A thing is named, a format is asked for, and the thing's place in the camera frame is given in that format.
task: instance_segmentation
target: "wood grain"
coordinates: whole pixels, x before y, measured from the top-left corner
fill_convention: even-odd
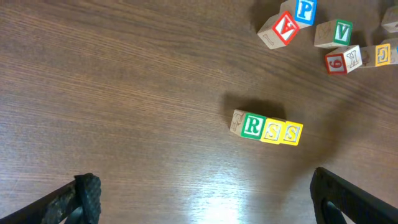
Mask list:
[[[315,26],[392,38],[393,1],[320,1],[268,50],[280,1],[0,2],[0,217],[92,172],[100,223],[315,223],[323,166],[398,207],[397,67],[328,76]],[[297,147],[239,138],[241,109],[304,124]]]

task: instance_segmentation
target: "block face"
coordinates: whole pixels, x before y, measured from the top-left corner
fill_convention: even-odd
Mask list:
[[[242,129],[242,137],[260,140],[266,119],[265,116],[252,113],[246,114]]]
[[[391,62],[390,44],[376,46],[376,67],[389,65]]]
[[[317,0],[297,0],[294,20],[312,26],[316,11]]]
[[[293,20],[292,15],[288,11],[282,13],[272,28],[285,45],[288,45],[292,41],[299,29],[299,25]]]
[[[361,68],[369,68],[376,66],[376,46],[361,47]]]
[[[229,130],[237,135],[241,135],[243,129],[243,121],[246,117],[246,112],[241,110],[235,110],[232,116],[231,126]]]
[[[361,49],[356,45],[344,53],[347,73],[362,65]]]
[[[325,55],[325,62],[329,74],[347,74],[343,54]]]
[[[280,144],[285,134],[285,122],[272,118],[266,119],[260,141],[272,144]]]
[[[303,131],[303,125],[296,123],[296,122],[291,122],[291,121],[286,121],[286,130],[284,134],[284,138],[281,140],[280,143],[282,144],[288,144],[291,146],[296,146],[299,144],[301,133]]]
[[[333,41],[337,44],[349,45],[351,33],[353,31],[353,23],[338,19],[336,21],[335,36]]]
[[[390,65],[398,65],[398,38],[384,40],[381,44],[390,44]]]
[[[257,33],[260,39],[269,47],[270,49],[277,49],[279,47],[285,47],[286,45],[281,41],[279,36],[272,29],[275,23],[279,20],[282,14],[274,15],[270,17],[267,22],[261,27],[260,31]]]

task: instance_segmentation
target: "alphabet block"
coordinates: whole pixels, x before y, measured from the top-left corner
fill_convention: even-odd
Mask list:
[[[317,0],[287,0],[280,5],[280,11],[289,11],[300,29],[312,26],[317,11]]]
[[[381,26],[390,33],[398,32],[398,6],[392,6],[384,14]]]
[[[325,55],[328,73],[347,74],[362,65],[359,45],[340,47]]]
[[[326,49],[348,46],[352,31],[352,22],[341,19],[324,22],[317,25],[314,46]]]
[[[235,110],[229,130],[244,138],[260,140],[266,119],[265,116]]]
[[[277,49],[288,45],[299,29],[292,15],[286,11],[270,17],[257,34],[270,49]]]
[[[385,40],[381,44],[390,44],[390,65],[398,65],[398,38]]]
[[[267,118],[260,141],[272,144],[280,144],[285,135],[285,121]]]
[[[391,62],[390,44],[361,47],[362,66],[360,68],[379,67]]]
[[[285,134],[280,143],[297,146],[300,141],[301,132],[303,131],[303,124],[286,121],[285,127]]]

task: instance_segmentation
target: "red block face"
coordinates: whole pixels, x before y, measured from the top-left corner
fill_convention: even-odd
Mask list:
[[[325,62],[329,74],[347,74],[346,62],[343,54],[326,55]]]
[[[272,28],[278,35],[279,39],[288,45],[294,38],[300,27],[294,21],[290,12],[284,12]]]

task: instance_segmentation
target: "yellow block face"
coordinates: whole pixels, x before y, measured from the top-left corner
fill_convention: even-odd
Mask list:
[[[278,121],[276,119],[267,118],[266,125],[264,125],[264,131],[260,141],[272,144],[280,144],[285,134],[285,122]]]
[[[301,132],[303,131],[303,125],[291,121],[285,123],[285,133],[280,141],[282,144],[289,144],[296,146],[299,144]]]
[[[381,44],[376,46],[376,67],[389,65],[391,63],[390,44]]]

